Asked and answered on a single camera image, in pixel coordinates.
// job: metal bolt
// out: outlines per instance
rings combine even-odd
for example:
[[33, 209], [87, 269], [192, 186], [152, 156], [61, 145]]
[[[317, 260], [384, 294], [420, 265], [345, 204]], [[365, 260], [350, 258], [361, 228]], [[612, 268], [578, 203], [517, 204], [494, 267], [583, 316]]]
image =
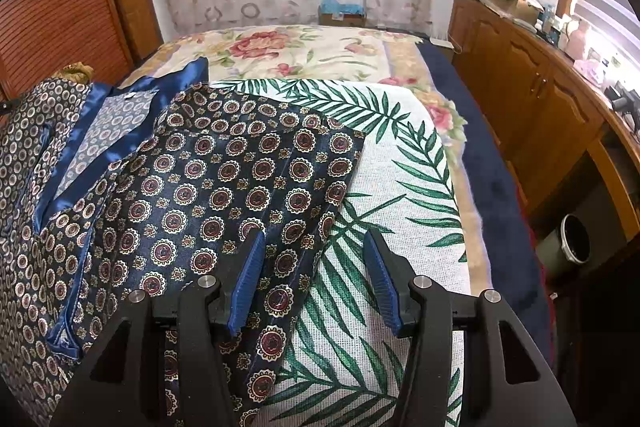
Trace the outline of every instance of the metal bolt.
[[414, 284], [418, 286], [418, 288], [429, 288], [431, 286], [431, 279], [426, 275], [417, 275], [414, 277]]
[[212, 275], [203, 275], [198, 279], [198, 286], [201, 288], [211, 288], [216, 283], [216, 278]]
[[146, 297], [146, 292], [144, 290], [133, 290], [127, 296], [127, 298], [129, 298], [129, 300], [134, 303], [143, 301], [145, 297]]
[[502, 297], [496, 290], [487, 290], [486, 292], [484, 292], [484, 298], [494, 304], [496, 302], [500, 302], [500, 299], [502, 299]]

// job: pink bottle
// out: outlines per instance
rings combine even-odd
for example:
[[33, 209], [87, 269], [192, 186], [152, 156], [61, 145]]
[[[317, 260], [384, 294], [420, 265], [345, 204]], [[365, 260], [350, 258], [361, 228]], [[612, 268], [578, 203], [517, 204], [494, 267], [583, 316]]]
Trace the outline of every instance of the pink bottle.
[[587, 58], [587, 32], [591, 25], [584, 19], [580, 20], [578, 29], [569, 35], [569, 43], [564, 52], [573, 60], [584, 60]]

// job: window blind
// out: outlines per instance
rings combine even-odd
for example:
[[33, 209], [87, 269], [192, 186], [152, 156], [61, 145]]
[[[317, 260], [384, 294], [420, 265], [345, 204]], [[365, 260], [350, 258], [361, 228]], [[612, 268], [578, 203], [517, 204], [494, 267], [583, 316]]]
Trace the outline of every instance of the window blind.
[[640, 21], [627, 0], [574, 0], [574, 13], [605, 34], [640, 66]]

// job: white cloth with green leaves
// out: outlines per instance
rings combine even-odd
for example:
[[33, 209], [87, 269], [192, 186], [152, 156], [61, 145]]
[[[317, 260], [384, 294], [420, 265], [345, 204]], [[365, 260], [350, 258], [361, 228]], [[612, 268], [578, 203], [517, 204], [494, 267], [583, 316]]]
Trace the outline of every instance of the white cloth with green leaves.
[[[468, 294], [465, 245], [444, 148], [424, 106], [403, 87], [317, 80], [235, 80], [235, 86], [305, 105], [367, 138], [318, 273], [257, 425], [382, 425], [393, 414], [409, 339], [376, 311], [362, 240], [377, 227], [417, 274]], [[454, 333], [449, 416], [462, 402], [463, 337]]]

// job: wooden desk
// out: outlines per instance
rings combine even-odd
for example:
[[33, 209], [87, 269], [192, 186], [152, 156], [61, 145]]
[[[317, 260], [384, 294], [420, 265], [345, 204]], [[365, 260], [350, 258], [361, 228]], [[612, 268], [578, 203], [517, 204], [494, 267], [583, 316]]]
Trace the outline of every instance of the wooden desk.
[[640, 144], [558, 49], [475, 0], [455, 0], [453, 65], [491, 126], [537, 235], [603, 181], [627, 241], [640, 232]]

